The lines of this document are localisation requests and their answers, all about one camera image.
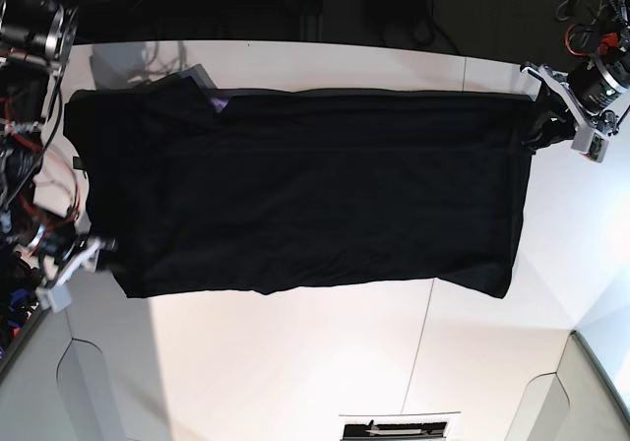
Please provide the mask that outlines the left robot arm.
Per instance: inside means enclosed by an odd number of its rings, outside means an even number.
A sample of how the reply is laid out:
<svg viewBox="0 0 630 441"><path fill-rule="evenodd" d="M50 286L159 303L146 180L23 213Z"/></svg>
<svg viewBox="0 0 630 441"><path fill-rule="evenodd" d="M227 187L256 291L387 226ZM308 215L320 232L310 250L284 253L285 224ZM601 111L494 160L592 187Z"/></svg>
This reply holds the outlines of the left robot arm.
<svg viewBox="0 0 630 441"><path fill-rule="evenodd" d="M574 18L580 2L562 2L556 19ZM629 93L629 0L598 0L591 14L590 23L574 23L564 33L566 50L580 61L571 72L545 64L520 67L540 81L534 122L524 141L532 151L569 141L573 151L601 162L626 118L611 105Z"/></svg>

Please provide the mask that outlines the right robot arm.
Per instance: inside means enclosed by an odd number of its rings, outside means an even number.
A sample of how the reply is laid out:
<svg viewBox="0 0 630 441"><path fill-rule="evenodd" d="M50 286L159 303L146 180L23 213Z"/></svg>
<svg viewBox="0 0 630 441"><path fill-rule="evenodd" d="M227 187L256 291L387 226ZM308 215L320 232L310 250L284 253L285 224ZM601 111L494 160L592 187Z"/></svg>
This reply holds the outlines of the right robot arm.
<svg viewBox="0 0 630 441"><path fill-rule="evenodd" d="M53 158L52 143L64 112L61 83L75 41L80 0L1 0L1 252L13 279L26 273L22 249L41 271L35 285L65 284L93 263L110 242L76 230L80 188L59 216L36 204L35 179Z"/></svg>

